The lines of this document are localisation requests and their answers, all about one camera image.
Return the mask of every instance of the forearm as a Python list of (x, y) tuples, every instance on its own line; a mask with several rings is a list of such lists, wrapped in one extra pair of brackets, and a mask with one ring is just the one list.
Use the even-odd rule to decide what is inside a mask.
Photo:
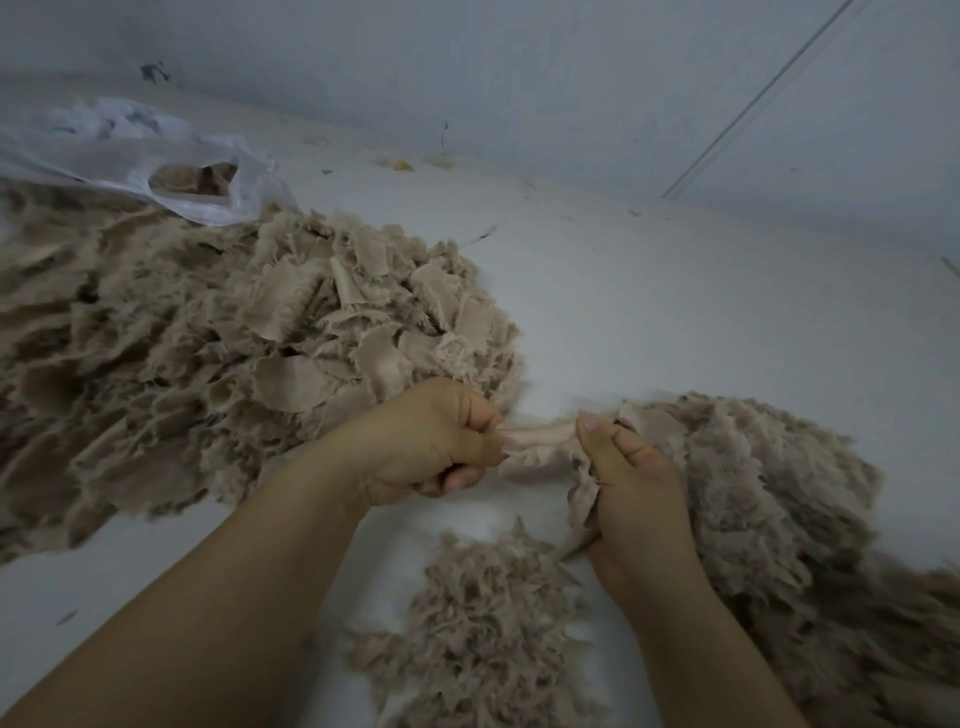
[(320, 442), (81, 645), (0, 723), (262, 725), (366, 505)]
[(808, 728), (702, 574), (629, 609), (665, 728)]

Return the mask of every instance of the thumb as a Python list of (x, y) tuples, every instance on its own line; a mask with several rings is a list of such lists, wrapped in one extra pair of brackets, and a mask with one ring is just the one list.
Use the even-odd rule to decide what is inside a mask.
[(577, 418), (577, 437), (602, 482), (613, 485), (636, 477), (633, 467), (596, 415), (585, 412)]
[(461, 427), (457, 430), (450, 454), (453, 462), (460, 465), (493, 467), (503, 460), (503, 438), (491, 432), (477, 432)]

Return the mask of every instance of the plastic bag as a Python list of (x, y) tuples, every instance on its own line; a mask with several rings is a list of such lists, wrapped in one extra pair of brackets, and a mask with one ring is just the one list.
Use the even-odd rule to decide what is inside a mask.
[[(151, 188), (151, 176), (168, 165), (236, 165), (228, 197), (180, 194)], [(23, 110), (0, 126), (0, 177), (40, 184), (96, 187), (154, 200), (202, 225), (255, 220), (265, 203), (294, 205), (275, 174), (276, 162), (236, 134), (204, 134), (161, 109), (130, 99), (99, 98), (92, 106), (41, 114)]]

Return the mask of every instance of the pile of fabric scraps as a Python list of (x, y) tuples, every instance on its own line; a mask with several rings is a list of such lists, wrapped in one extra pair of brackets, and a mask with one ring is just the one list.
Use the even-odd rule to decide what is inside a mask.
[[(156, 184), (220, 194), (230, 170), (166, 174)], [(176, 513), (207, 493), (238, 503), (273, 458), (430, 376), (501, 407), (516, 394), (516, 328), (453, 243), (296, 209), (202, 228), (129, 198), (22, 183), (7, 185), (4, 216), (0, 562), (75, 546), (117, 510)], [(881, 473), (849, 439), (702, 395), (616, 417), (685, 472), (713, 588), (815, 725), (956, 725), (960, 578), (871, 549)], [(510, 435), (522, 448), (505, 474), (576, 464), (570, 537), (552, 555), (595, 538), (599, 486), (573, 422)], [(408, 632), (358, 643), (381, 691), (423, 685), (400, 724), (591, 716), (572, 689), (572, 613), (546, 546), (515, 533), (446, 547)], [(556, 719), (523, 722), (535, 703)]]
[[(615, 419), (684, 471), (713, 589), (814, 725), (960, 725), (960, 573), (916, 573), (871, 550), (882, 473), (850, 438), (699, 394), (627, 402)], [(576, 466), (558, 555), (596, 538), (599, 486), (573, 420), (506, 433), (522, 446), (506, 475), (557, 458)]]
[(117, 510), (238, 503), (271, 458), (431, 376), (515, 394), (516, 328), (453, 242), (297, 209), (204, 228), (21, 182), (5, 207), (0, 562), (76, 546)]
[(415, 696), (394, 728), (576, 728), (599, 725), (602, 706), (582, 695), (585, 643), (565, 627), (582, 615), (573, 578), (554, 547), (520, 521), (495, 544), (444, 537), (405, 632), (353, 636), (349, 663), (372, 682), (378, 710), (391, 693)]

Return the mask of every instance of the white floor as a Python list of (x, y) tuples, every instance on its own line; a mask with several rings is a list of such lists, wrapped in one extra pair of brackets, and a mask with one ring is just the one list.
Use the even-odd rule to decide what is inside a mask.
[[(884, 548), (918, 567), (960, 560), (960, 279), (934, 257), (661, 201), (638, 202), (634, 215), (477, 160), (456, 157), (441, 169), (359, 132), (170, 88), (4, 88), (51, 103), (126, 95), (207, 131), (241, 133), (280, 160), (301, 206), (399, 222), (427, 240), (466, 242), (495, 226), (467, 250), (525, 331), (530, 387), (521, 411), (547, 417), (690, 389), (770, 401), (852, 434), (888, 473), (876, 509)], [(308, 134), (328, 143), (304, 143)], [(378, 166), (382, 156), (406, 158), (416, 171)], [(374, 724), (364, 680), (342, 670), (335, 635), (346, 619), (396, 618), (439, 530), (483, 536), (522, 513), (540, 535), (556, 536), (563, 492), (560, 483), (486, 484), (373, 514), (324, 605), (323, 657), (301, 724)], [(0, 711), (224, 515), (205, 503), (158, 523), (116, 519), (76, 552), (0, 570)], [(625, 623), (588, 567), (577, 571), (595, 604), (582, 633), (597, 644), (591, 681), (624, 724), (655, 725)]]

